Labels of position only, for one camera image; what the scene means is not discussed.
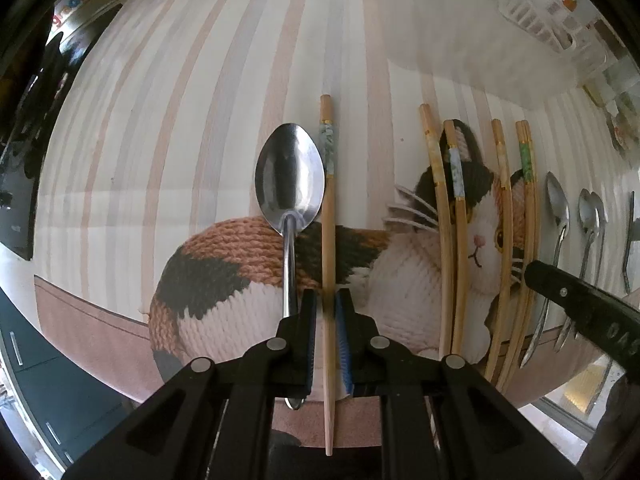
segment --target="label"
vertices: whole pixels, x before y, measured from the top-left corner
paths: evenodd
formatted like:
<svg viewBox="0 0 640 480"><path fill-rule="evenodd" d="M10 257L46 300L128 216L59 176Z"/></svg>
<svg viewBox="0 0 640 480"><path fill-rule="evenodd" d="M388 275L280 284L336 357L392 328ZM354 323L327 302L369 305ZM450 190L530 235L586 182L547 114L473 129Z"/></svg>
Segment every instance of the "label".
<svg viewBox="0 0 640 480"><path fill-rule="evenodd" d="M453 181L453 195L456 198L465 197L465 181L462 179L462 162L460 150L449 148L449 163L451 165L451 180Z"/></svg>
<svg viewBox="0 0 640 480"><path fill-rule="evenodd" d="M520 145L520 161L522 162L522 173L524 174L525 182L533 182L533 169L531 167L531 153L529 152L529 145L523 142Z"/></svg>
<svg viewBox="0 0 640 480"><path fill-rule="evenodd" d="M507 186L510 184L509 181L509 164L507 162L507 150L503 143L498 142L495 145L495 149L498 153L498 168L500 168L500 187L502 189L507 189Z"/></svg>

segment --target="chopstick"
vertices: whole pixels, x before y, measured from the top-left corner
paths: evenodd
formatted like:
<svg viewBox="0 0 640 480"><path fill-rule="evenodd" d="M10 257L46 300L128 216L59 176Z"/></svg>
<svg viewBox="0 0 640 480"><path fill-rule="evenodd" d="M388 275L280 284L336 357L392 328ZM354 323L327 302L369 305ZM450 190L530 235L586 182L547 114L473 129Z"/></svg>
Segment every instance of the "chopstick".
<svg viewBox="0 0 640 480"><path fill-rule="evenodd" d="M500 370L500 376L496 384L499 392L506 389L509 378L513 371L512 367L518 365L516 355L520 352L522 341L526 332L526 323L530 314L529 288L524 283L524 269L533 259L535 238L536 238L536 199L535 186L533 182L533 172L531 169L531 156L529 151L529 143L527 142L526 127L522 121L516 122L516 133L518 134L518 145L520 147L520 160L522 162L522 172L524 174L524 257L522 260L522 271L520 283L520 295L518 296L518 304L516 307L516 316L511 329L511 337L507 348L507 355Z"/></svg>
<svg viewBox="0 0 640 480"><path fill-rule="evenodd" d="M533 181L533 196L535 202L535 229L534 229L534 240L533 240L533 259L538 257L538 248L540 245L540 190L538 189L538 172L536 171L536 153L533 149L533 140L531 139L531 128L529 126L528 121L520 121L524 128L524 132L527 136L527 145L529 146L529 156L531 160L531 177ZM524 266L522 267L522 281L524 281ZM527 335L527 328L529 327L529 320L531 318L531 312L533 310L533 304L536 299L535 291L529 289L529 300L527 301L527 309L525 312L524 325L522 327L522 331L520 332L520 338L518 340L518 352L517 356L520 356L520 351L522 349L522 345L524 344L524 338ZM512 366L509 376L507 377L507 382L504 387L505 390L511 382L511 378L513 377L516 370L520 367L520 359L516 359Z"/></svg>
<svg viewBox="0 0 640 480"><path fill-rule="evenodd" d="M421 104L418 108L422 129L427 139L427 152L433 174L433 184L436 194L436 208L438 210L438 230L440 232L440 259L442 265L442 312L440 316L440 345L438 354L442 359L451 352L451 329L453 325L453 246L451 240L451 224L449 219L449 198L447 196L447 181L444 176L442 155L438 143L431 108L428 104Z"/></svg>
<svg viewBox="0 0 640 480"><path fill-rule="evenodd" d="M451 166L451 181L453 183L453 195L455 196L456 212L456 240L457 240L457 266L456 266L456 307L453 320L453 340L451 353L462 354L462 341L465 328L466 290L468 258L466 257L466 201L465 183L462 177L462 162L456 139L456 128L453 121L444 121L444 133L449 145L449 163Z"/></svg>
<svg viewBox="0 0 640 480"><path fill-rule="evenodd" d="M502 343L502 332L507 316L509 315L511 264L513 257L513 199L511 196L509 161L504 145L502 123L498 119L494 119L491 121L491 126L494 131L495 150L498 156L500 193L502 195L502 265L500 267L500 295L498 296L498 309L495 316L494 336L491 339L489 355L484 369L484 378L489 382L491 382L494 376L500 345Z"/></svg>
<svg viewBox="0 0 640 480"><path fill-rule="evenodd" d="M320 97L320 141L326 176L322 199L322 378L324 401L324 452L334 452L335 421L335 182L334 108L331 96Z"/></svg>

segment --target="cat illustration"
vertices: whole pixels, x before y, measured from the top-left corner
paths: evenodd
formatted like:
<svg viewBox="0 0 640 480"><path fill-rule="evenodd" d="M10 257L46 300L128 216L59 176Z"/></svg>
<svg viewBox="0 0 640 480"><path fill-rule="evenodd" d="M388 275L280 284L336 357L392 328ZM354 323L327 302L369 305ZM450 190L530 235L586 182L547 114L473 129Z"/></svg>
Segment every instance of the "cat illustration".
<svg viewBox="0 0 640 480"><path fill-rule="evenodd" d="M463 356L486 354L485 325L500 290L502 200L499 177L487 168L474 134L455 121L465 183L468 282ZM451 221L453 187L444 134L440 143ZM514 280L524 245L522 171L511 177ZM356 310L382 335L436 358L440 338L440 235L431 168L414 190L398 186L385 231L336 227L336 282L351 290ZM296 240L298 288L321 287L321 226ZM197 356L222 362L270 338L282 316L282 238L263 218L218 222L187 240L169 259L149 310L154 357L167 380Z"/></svg>

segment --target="striped wall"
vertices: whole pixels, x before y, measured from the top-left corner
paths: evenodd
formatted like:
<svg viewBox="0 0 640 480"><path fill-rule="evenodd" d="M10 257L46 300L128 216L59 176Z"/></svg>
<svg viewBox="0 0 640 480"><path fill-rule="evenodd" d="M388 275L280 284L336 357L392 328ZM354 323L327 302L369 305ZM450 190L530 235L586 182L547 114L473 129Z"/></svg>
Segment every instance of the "striped wall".
<svg viewBox="0 0 640 480"><path fill-rule="evenodd" d="M582 187L601 194L610 220L601 285L621 295L626 204L640 186L601 111L580 89L528 109L403 68L387 56L381 16L379 0L128 0L53 131L36 274L143 320L178 245L213 222L259 214L252 180L263 142L286 121L315 134L328 92L339 131L338 222L382 229L394 184L415 186L428 166L421 102L437 120L467 122L493 170L491 118L503 122L512 172L520 167L514 122L527 119L538 174L553 171L572 204ZM423 55L418 49L416 66ZM542 218L541 256L550 260L556 231ZM583 238L574 223L561 266L575 274ZM562 314L552 317L550 326Z"/></svg>

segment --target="spoon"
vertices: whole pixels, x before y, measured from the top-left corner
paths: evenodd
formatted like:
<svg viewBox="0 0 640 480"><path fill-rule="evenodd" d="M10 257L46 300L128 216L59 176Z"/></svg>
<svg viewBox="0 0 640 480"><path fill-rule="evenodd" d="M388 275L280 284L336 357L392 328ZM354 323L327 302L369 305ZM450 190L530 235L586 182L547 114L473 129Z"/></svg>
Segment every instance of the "spoon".
<svg viewBox="0 0 640 480"><path fill-rule="evenodd" d="M607 227L607 212L604 209L604 203L600 198L600 195L595 191L591 191L591 199L593 200L596 209L598 210L598 221L600 222L600 254L598 256L598 265L596 266L596 279L593 285L598 286L598 280L600 279L600 268L602 267L602 252L604 250L604 235Z"/></svg>
<svg viewBox="0 0 640 480"><path fill-rule="evenodd" d="M582 265L580 266L579 279L583 280L584 275L587 273L587 263L589 261L589 252L591 251L591 244L598 236L600 232L600 221L598 220L598 208L594 204L591 193L586 189L580 192L580 199L578 200L578 212L580 213L580 225L582 230L587 235L587 243L584 247L584 254L582 255ZM564 346L567 340L569 332L575 330L575 323L571 321L569 317L564 320L562 329L556 339L554 345L554 351L559 352Z"/></svg>
<svg viewBox="0 0 640 480"><path fill-rule="evenodd" d="M265 220L283 238L282 317L298 312L296 235L318 214L324 195L324 167L309 134L281 124L264 143L255 165L255 196ZM301 399L286 399L296 410Z"/></svg>
<svg viewBox="0 0 640 480"><path fill-rule="evenodd" d="M550 171L546 174L546 198L548 199L549 205L551 206L551 212L556 220L556 227L560 229L560 232L558 233L558 241L556 241L556 249L554 250L553 262L554 267L557 267L558 260L560 259L560 247L562 246L562 242L569 231L569 202L566 199L566 195L564 194L564 190L562 190L562 186L558 182L558 179L556 179L555 175ZM548 312L549 298L545 298L545 303L542 304L542 311L540 312L536 329L533 332L531 343L527 348L527 352L524 354L520 368L529 362L533 352L536 351L536 347L540 342L540 336L542 336L542 331L545 327Z"/></svg>

